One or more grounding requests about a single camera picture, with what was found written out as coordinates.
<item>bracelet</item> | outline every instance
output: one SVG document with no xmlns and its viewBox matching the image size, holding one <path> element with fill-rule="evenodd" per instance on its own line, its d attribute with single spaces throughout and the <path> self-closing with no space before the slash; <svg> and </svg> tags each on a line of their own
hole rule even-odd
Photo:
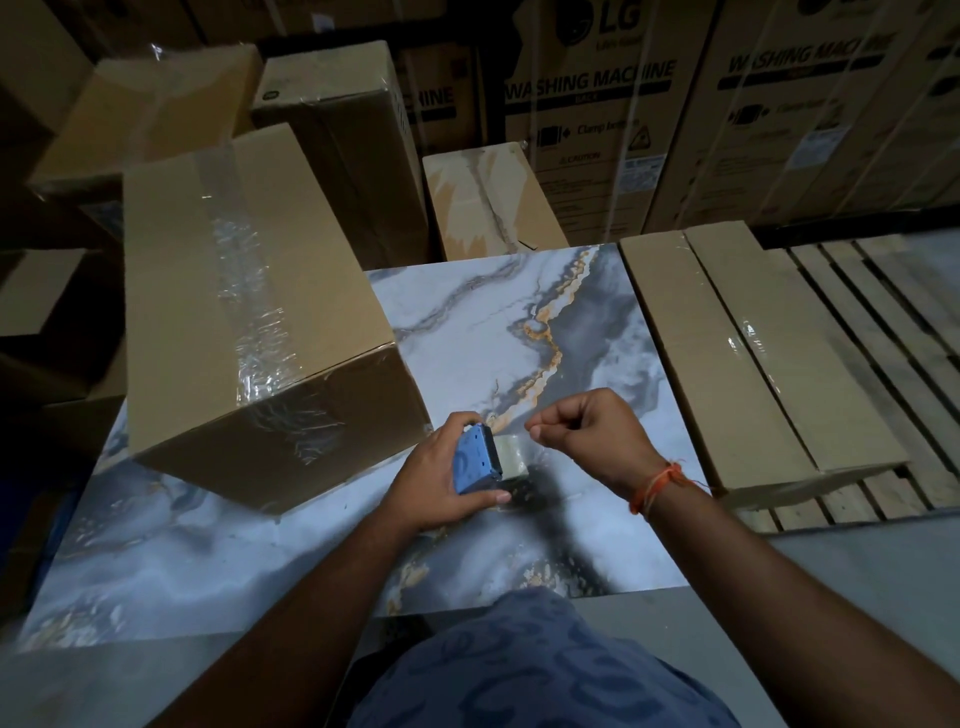
<svg viewBox="0 0 960 728">
<path fill-rule="evenodd" d="M 650 485 L 634 494 L 634 497 L 630 500 L 630 512 L 635 516 L 642 513 L 643 518 L 649 520 L 648 514 L 654 503 L 654 498 L 670 483 L 696 485 L 684 475 L 684 469 L 680 467 L 680 463 L 672 462 L 650 480 Z"/>
</svg>

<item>person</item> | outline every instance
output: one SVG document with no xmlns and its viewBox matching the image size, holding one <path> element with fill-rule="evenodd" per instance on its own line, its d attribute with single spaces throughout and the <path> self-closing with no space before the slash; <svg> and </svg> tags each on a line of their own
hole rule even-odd
<svg viewBox="0 0 960 728">
<path fill-rule="evenodd" d="M 453 490 L 457 439 L 479 419 L 454 413 L 417 445 L 380 504 L 151 725 L 323 725 L 397 558 L 419 532 L 509 500 Z M 671 473 L 613 391 L 558 401 L 526 429 L 642 511 L 789 725 L 960 725 L 957 682 Z M 737 723 L 704 686 L 535 589 L 407 650 L 349 725 Z"/>
</svg>

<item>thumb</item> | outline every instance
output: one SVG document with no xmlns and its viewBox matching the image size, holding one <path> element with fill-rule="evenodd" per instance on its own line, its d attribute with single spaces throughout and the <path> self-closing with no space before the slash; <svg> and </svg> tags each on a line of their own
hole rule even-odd
<svg viewBox="0 0 960 728">
<path fill-rule="evenodd" d="M 530 428 L 530 437 L 535 443 L 564 453 L 570 433 L 571 430 L 566 425 L 534 425 Z"/>
<path fill-rule="evenodd" d="M 509 502 L 510 494 L 506 491 L 477 491 L 476 493 L 467 493 L 465 496 L 457 496 L 457 520 L 472 516 L 486 508 L 493 508 L 495 505 Z"/>
</svg>

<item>white label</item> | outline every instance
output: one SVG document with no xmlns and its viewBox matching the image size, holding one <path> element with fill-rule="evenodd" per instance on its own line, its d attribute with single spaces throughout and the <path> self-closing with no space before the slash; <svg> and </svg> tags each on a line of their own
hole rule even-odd
<svg viewBox="0 0 960 728">
<path fill-rule="evenodd" d="M 312 12 L 310 13 L 310 18 L 313 20 L 314 33 L 326 33 L 327 31 L 334 30 L 332 15 L 324 15 L 322 12 Z"/>
<path fill-rule="evenodd" d="M 105 203 L 91 203 L 90 205 L 79 205 L 78 207 L 97 225 L 109 232 L 121 243 L 123 242 L 122 202 L 119 200 L 110 200 Z"/>
<path fill-rule="evenodd" d="M 666 155 L 624 159 L 623 171 L 620 179 L 616 181 L 616 193 L 626 195 L 630 192 L 656 189 L 665 161 Z"/>
<path fill-rule="evenodd" d="M 850 125 L 847 125 L 808 133 L 786 161 L 786 169 L 805 169 L 826 164 L 849 130 Z"/>
</svg>

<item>marble pattern surface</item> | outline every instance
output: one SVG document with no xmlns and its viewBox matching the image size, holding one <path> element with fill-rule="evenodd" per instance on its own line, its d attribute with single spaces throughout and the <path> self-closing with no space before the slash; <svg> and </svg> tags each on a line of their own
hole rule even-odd
<svg viewBox="0 0 960 728">
<path fill-rule="evenodd" d="M 615 246 L 369 273 L 434 425 L 474 409 L 496 432 L 609 386 L 658 449 L 703 474 Z M 79 646 L 248 628 L 379 501 L 406 452 L 281 518 L 131 461 L 126 407 L 20 636 Z M 418 538 L 378 615 L 679 586 L 643 519 L 565 456 L 529 443 L 514 502 Z"/>
</svg>

